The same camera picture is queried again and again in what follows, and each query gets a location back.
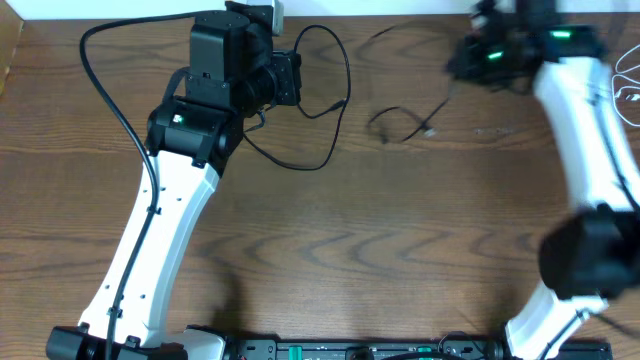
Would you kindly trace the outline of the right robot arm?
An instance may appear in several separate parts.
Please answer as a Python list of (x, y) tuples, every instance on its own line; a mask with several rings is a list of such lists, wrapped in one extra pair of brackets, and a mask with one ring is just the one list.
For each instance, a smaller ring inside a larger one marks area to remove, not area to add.
[(552, 1), (474, 6), (471, 31), (448, 69), (457, 80), (508, 88), (528, 78), (550, 123), (570, 217), (543, 240), (540, 280), (524, 308), (488, 343), (487, 359), (596, 359), (596, 343), (570, 337), (639, 284), (639, 169), (611, 93), (605, 44), (567, 23)]

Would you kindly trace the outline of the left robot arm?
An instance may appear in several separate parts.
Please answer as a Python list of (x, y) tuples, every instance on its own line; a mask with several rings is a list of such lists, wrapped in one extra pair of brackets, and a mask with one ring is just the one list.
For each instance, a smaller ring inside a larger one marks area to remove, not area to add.
[(300, 101), (300, 57), (277, 51), (278, 1), (229, 1), (196, 13), (190, 63), (171, 78), (137, 142), (143, 173), (109, 270), (79, 323), (50, 334), (51, 359), (221, 359), (203, 327), (166, 331), (172, 288), (197, 219), (247, 118)]

